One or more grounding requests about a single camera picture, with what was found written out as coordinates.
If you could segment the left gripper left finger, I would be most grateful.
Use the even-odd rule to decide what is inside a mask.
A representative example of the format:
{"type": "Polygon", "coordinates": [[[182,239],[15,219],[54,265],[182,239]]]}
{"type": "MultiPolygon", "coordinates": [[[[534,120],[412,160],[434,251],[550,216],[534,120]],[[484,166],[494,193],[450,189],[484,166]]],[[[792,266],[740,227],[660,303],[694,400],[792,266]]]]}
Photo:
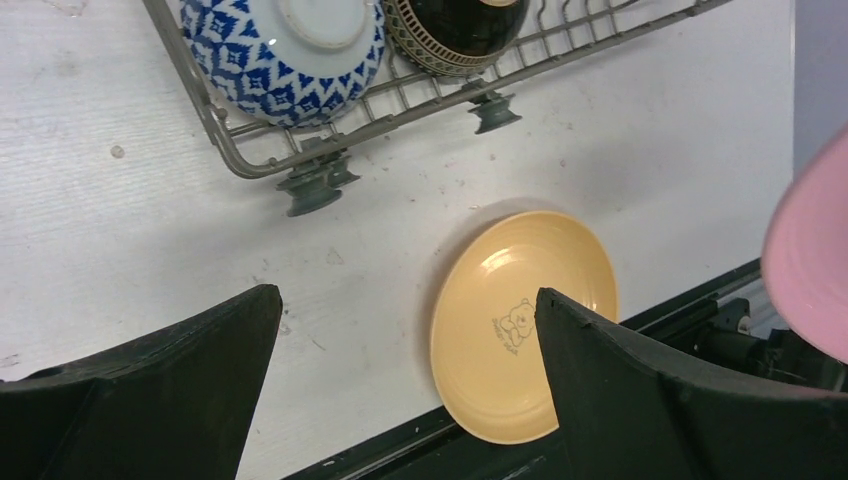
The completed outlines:
{"type": "Polygon", "coordinates": [[[26,379],[30,479],[232,479],[283,311],[261,284],[26,379]]]}

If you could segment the grey wire dish rack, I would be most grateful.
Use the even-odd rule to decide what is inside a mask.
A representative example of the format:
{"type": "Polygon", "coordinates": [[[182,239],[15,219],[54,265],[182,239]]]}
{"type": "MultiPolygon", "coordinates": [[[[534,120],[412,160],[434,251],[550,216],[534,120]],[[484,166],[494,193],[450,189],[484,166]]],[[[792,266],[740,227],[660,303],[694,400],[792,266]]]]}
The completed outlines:
{"type": "Polygon", "coordinates": [[[714,8],[711,1],[528,1],[514,45],[483,72],[431,75],[386,49],[373,84],[346,114],[312,128],[284,128],[241,111],[204,76],[181,29],[183,1],[149,1],[148,14],[224,164],[243,179],[282,175],[290,216],[323,208],[355,180],[348,149],[469,103],[479,132],[514,123],[503,88],[714,8]]]}

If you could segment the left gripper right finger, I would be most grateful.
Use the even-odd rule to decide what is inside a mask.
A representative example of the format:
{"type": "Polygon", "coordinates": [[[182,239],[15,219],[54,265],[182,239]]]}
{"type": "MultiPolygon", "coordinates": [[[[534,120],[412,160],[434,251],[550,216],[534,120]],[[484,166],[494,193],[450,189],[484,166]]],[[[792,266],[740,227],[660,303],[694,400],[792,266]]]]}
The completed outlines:
{"type": "Polygon", "coordinates": [[[727,369],[542,288],[536,331],[574,479],[843,479],[847,397],[727,369]]]}

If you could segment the dark brown glazed bowl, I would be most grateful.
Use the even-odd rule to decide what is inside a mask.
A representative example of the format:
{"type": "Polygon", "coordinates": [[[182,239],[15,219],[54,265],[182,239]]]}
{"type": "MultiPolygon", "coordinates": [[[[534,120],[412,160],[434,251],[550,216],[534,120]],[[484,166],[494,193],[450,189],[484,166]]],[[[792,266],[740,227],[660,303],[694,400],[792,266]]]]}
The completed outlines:
{"type": "Polygon", "coordinates": [[[483,72],[514,45],[526,0],[386,0],[385,28],[396,52],[434,76],[483,72]]]}

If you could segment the light pink bottom plate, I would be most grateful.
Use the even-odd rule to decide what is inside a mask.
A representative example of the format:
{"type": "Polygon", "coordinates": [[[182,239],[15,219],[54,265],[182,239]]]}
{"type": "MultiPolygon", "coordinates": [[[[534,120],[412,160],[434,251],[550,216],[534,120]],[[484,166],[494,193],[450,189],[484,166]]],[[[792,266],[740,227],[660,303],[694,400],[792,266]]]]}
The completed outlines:
{"type": "Polygon", "coordinates": [[[772,304],[791,330],[847,361],[847,130],[807,163],[772,216],[761,256],[772,304]]]}

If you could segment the beige bear print plate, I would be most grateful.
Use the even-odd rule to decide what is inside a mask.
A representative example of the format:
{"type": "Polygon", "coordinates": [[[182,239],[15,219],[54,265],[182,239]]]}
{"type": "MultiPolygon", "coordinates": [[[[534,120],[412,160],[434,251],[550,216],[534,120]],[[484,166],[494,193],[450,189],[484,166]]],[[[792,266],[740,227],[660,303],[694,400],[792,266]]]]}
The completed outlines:
{"type": "Polygon", "coordinates": [[[444,407],[490,443],[540,439],[559,426],[535,326],[551,287],[612,321],[617,280],[602,242],[554,211],[505,218],[477,236],[447,275],[430,331],[430,363],[444,407]]]}

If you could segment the orange patterned small bowl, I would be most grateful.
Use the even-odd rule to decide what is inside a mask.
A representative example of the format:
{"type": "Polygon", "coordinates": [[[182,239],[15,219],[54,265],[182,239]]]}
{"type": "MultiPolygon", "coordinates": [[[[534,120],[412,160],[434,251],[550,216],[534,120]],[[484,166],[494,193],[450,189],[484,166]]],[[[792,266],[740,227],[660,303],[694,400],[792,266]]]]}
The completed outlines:
{"type": "Polygon", "coordinates": [[[346,114],[386,49],[379,1],[183,1],[180,19],[209,83],[241,111],[284,128],[346,114]]]}

